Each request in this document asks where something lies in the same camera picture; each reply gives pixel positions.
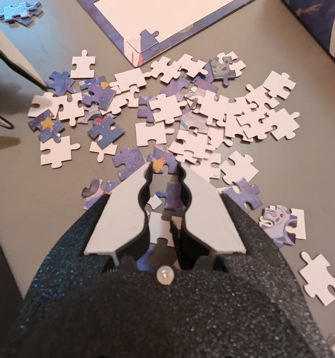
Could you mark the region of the pile of jigsaw puzzle pieces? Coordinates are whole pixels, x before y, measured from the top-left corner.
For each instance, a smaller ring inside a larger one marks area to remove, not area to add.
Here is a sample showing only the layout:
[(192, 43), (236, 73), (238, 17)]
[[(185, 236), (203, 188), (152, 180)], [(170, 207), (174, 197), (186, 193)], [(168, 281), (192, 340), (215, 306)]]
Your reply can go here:
[[(77, 68), (71, 74), (53, 72), (51, 83), (46, 83), (55, 92), (35, 96), (28, 112), (28, 126), (32, 132), (39, 131), (42, 154), (41, 165), (51, 165), (57, 169), (63, 162), (72, 159), (72, 150), (78, 150), (80, 144), (72, 144), (70, 136), (61, 136), (65, 130), (61, 121), (69, 121), (71, 127), (77, 123), (87, 124), (94, 119), (87, 135), (92, 140), (90, 151), (98, 153), (98, 162), (104, 155), (116, 154), (116, 145), (125, 131), (116, 124), (116, 115), (122, 107), (137, 108), (138, 117), (146, 121), (135, 124), (136, 148), (124, 147), (112, 160), (116, 168), (125, 165), (118, 172), (121, 183), (149, 162), (147, 156), (153, 154), (154, 145), (169, 145), (169, 150), (178, 162), (178, 174), (168, 174), (169, 167), (162, 167), (162, 174), (154, 174), (149, 186), (150, 199), (147, 202), (152, 209), (154, 199), (165, 198), (165, 209), (179, 211), (177, 217), (182, 224), (185, 206), (181, 200), (182, 185), (179, 181), (179, 163), (185, 163), (199, 176), (213, 185), (221, 198), (228, 197), (240, 208), (249, 213), (245, 204), (253, 209), (259, 208), (259, 188), (249, 185), (249, 181), (258, 173), (252, 165), (249, 155), (234, 151), (229, 160), (220, 162), (220, 154), (215, 151), (224, 142), (233, 144), (232, 138), (241, 137), (244, 142), (262, 141), (268, 134), (275, 140), (291, 140), (300, 127), (299, 113), (289, 113), (286, 109), (276, 110), (280, 102), (286, 100), (296, 83), (287, 73), (272, 71), (264, 83), (253, 88), (246, 86), (248, 93), (230, 102), (227, 97), (217, 96), (217, 87), (212, 82), (241, 75), (245, 65), (238, 61), (235, 53), (220, 53), (208, 63), (194, 62), (192, 56), (185, 54), (171, 65), (167, 57), (154, 61), (151, 71), (142, 73), (139, 68), (115, 75), (116, 82), (105, 82), (105, 77), (93, 77), (95, 57), (88, 56), (86, 50), (81, 56), (73, 57), (72, 64)], [(85, 210), (88, 215), (72, 226), (77, 229), (73, 238), (68, 235), (70, 252), (73, 244), (81, 243), (78, 251), (81, 256), (112, 193), (119, 185), (108, 181), (105, 190), (101, 189), (102, 180), (93, 179), (89, 188), (84, 188)], [(84, 255), (94, 259), (109, 255)]]

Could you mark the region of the blue framed puzzle board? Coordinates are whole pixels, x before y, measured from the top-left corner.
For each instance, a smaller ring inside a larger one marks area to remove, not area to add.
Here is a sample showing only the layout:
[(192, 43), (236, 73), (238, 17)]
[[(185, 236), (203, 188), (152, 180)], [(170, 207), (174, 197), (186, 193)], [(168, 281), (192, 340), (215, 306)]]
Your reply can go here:
[[(246, 6), (251, 0), (78, 0), (126, 59), (139, 67)], [(159, 31), (157, 51), (141, 53), (140, 33)]]

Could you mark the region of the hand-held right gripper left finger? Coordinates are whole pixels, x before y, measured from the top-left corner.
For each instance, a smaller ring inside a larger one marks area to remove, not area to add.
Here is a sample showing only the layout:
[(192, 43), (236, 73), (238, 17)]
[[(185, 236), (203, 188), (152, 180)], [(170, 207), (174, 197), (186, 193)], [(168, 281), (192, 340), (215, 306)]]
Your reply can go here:
[(115, 265), (131, 256), (139, 260), (150, 245), (145, 205), (150, 199), (152, 164), (147, 162), (111, 193), (84, 255), (109, 255)]

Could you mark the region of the grey desk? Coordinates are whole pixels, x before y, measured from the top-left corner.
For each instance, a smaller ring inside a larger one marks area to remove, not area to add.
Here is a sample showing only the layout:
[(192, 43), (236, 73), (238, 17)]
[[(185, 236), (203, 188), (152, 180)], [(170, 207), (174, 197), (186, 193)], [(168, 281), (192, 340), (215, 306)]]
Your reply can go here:
[[(43, 1), (44, 15), (25, 30), (2, 31), (45, 83), (55, 71), (71, 74), (73, 57), (95, 57), (95, 77), (116, 82), (131, 65), (77, 1)], [(215, 151), (220, 162), (237, 151), (252, 157), (259, 208), (249, 213), (228, 197), (246, 253), (183, 253), (179, 211), (154, 199), (155, 239), (139, 259), (81, 256), (62, 238), (88, 215), (84, 188), (93, 179), (121, 183), (112, 158), (136, 148), (135, 124), (145, 108), (122, 107), (116, 124), (125, 134), (116, 154), (90, 151), (87, 124), (61, 121), (72, 159), (41, 165), (39, 131), (28, 126), (35, 96), (47, 92), (0, 59), (0, 114), (14, 125), (0, 136), (0, 357), (335, 357), (323, 332), (335, 331), (335, 69), (277, 1), (259, 1), (212, 25), (204, 35), (158, 55), (170, 65), (185, 54), (194, 62), (233, 52), (241, 75), (213, 81), (230, 102), (275, 71), (296, 83), (286, 100), (300, 127), (291, 140), (232, 138)], [(151, 71), (152, 61), (137, 67)]]

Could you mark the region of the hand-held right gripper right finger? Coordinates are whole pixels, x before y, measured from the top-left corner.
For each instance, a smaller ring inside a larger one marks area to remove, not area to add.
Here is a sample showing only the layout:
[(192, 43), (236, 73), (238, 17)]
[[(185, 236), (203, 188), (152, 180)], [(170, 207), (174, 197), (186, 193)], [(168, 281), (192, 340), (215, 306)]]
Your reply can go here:
[(194, 262), (200, 256), (246, 253), (217, 189), (185, 163), (179, 163), (182, 215), (180, 243)]

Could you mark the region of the illustrated puzzle box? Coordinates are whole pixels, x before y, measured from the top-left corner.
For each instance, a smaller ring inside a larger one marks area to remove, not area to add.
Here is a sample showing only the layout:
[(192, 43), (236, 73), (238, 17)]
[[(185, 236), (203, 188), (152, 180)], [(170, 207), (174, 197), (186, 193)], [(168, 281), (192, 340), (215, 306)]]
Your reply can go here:
[(335, 59), (335, 0), (285, 0), (320, 45)]

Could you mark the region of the blue star puzzle piece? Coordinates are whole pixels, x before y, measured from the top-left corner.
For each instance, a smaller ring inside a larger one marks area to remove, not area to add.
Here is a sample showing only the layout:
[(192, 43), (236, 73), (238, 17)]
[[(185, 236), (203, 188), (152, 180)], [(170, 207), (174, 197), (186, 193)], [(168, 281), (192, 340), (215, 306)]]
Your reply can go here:
[(168, 174), (178, 174), (178, 162), (175, 159), (174, 154), (169, 150), (169, 145), (154, 145), (153, 154), (147, 156), (147, 160), (152, 162), (153, 173), (162, 174), (162, 167), (167, 165), (169, 167)]

